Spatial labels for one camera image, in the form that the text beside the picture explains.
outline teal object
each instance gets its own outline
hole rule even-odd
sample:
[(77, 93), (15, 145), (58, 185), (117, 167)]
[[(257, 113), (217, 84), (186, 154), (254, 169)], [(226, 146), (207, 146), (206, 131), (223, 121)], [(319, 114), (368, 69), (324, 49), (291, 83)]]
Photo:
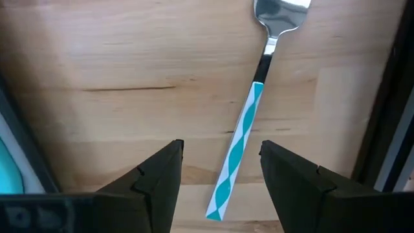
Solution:
[(241, 159), (245, 152), (247, 139), (252, 130), (254, 117), (260, 102), (264, 84), (253, 82), (247, 96), (243, 110), (236, 125), (230, 148), (224, 160), (219, 180), (215, 186), (213, 196), (208, 205), (206, 217), (208, 219), (222, 221), (227, 204), (232, 194)]
[(0, 194), (23, 193), (23, 180), (19, 168), (0, 139)]

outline wood grain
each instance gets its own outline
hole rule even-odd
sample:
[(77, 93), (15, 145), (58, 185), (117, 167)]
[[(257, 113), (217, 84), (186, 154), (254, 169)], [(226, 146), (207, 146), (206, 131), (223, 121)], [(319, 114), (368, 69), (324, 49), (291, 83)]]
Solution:
[[(403, 4), (313, 0), (305, 24), (283, 35), (237, 180), (250, 205), (262, 205), (262, 140), (350, 175)], [(202, 216), (265, 40), (252, 1), (2, 6), (0, 66), (64, 189), (97, 189), (182, 138), (180, 196), (201, 185), (191, 211)], [(260, 210), (220, 225), (191, 219), (191, 208), (177, 206), (174, 232), (273, 229), (255, 222), (274, 217)]]

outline spoon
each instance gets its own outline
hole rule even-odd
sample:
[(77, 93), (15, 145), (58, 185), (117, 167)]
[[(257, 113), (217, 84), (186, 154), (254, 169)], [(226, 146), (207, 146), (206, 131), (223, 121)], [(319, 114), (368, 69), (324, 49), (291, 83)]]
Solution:
[(254, 15), (266, 27), (267, 42), (208, 205), (208, 219), (223, 220), (278, 39), (304, 22), (310, 3), (311, 0), (254, 0)]

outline wooden table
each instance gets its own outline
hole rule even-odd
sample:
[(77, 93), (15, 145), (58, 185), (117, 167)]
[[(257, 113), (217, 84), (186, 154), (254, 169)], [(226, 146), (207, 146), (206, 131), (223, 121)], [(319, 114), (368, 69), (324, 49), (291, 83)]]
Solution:
[(349, 176), (404, 0), (313, 0), (279, 41), (225, 223), (204, 218), (265, 41), (252, 0), (4, 0), (1, 67), (66, 191), (184, 139), (172, 232), (275, 232), (273, 140)]

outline teal and white striped handle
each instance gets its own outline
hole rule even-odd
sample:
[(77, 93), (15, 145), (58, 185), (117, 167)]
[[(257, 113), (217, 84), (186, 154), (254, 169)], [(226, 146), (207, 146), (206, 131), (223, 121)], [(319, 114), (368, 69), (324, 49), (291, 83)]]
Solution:
[(241, 158), (246, 148), (247, 139), (252, 130), (254, 117), (259, 105), (261, 93), (263, 92), (263, 86), (264, 84), (262, 82), (252, 83), (245, 105), (237, 121), (219, 180), (217, 181), (212, 199), (207, 208), (206, 217), (208, 219), (223, 220), (240, 167)]

